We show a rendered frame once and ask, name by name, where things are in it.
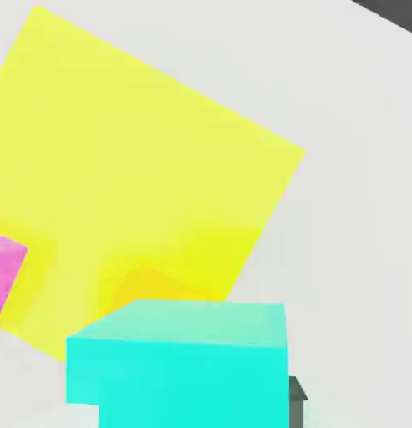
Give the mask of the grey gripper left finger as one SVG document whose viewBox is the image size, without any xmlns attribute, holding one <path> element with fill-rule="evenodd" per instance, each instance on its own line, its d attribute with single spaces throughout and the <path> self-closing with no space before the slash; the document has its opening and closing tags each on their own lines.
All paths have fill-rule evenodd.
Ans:
<svg viewBox="0 0 412 428">
<path fill-rule="evenodd" d="M 58 412 L 57 428 L 99 428 L 99 407 L 65 404 Z"/>
</svg>

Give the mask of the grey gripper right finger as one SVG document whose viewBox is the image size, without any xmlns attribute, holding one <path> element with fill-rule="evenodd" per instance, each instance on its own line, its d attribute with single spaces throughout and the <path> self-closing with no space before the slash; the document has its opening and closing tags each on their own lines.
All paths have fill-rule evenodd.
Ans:
<svg viewBox="0 0 412 428">
<path fill-rule="evenodd" d="M 289 375 L 289 428 L 323 428 L 323 387 L 318 378 Z"/>
</svg>

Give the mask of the small cyan cube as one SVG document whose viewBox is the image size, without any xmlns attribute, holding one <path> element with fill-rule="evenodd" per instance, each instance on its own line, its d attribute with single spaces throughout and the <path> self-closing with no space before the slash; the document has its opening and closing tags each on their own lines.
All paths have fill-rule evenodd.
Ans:
<svg viewBox="0 0 412 428">
<path fill-rule="evenodd" d="M 99 428 L 289 428 L 285 308 L 135 300 L 68 336 L 66 399 Z"/>
</svg>

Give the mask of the small pink cube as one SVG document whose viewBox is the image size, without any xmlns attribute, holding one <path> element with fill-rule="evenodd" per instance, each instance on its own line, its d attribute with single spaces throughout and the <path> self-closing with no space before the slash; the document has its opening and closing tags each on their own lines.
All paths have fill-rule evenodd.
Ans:
<svg viewBox="0 0 412 428">
<path fill-rule="evenodd" d="M 23 244 L 0 235 L 0 313 L 27 252 Z"/>
</svg>

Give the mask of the large yellow box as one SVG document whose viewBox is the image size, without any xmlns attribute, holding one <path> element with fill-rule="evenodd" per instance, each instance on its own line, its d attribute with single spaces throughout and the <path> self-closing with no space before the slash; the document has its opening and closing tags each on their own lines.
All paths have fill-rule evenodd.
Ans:
<svg viewBox="0 0 412 428">
<path fill-rule="evenodd" d="M 28 248 L 0 329 L 64 360 L 141 279 L 226 298 L 303 154 L 34 7 L 0 68 L 0 234 Z"/>
</svg>

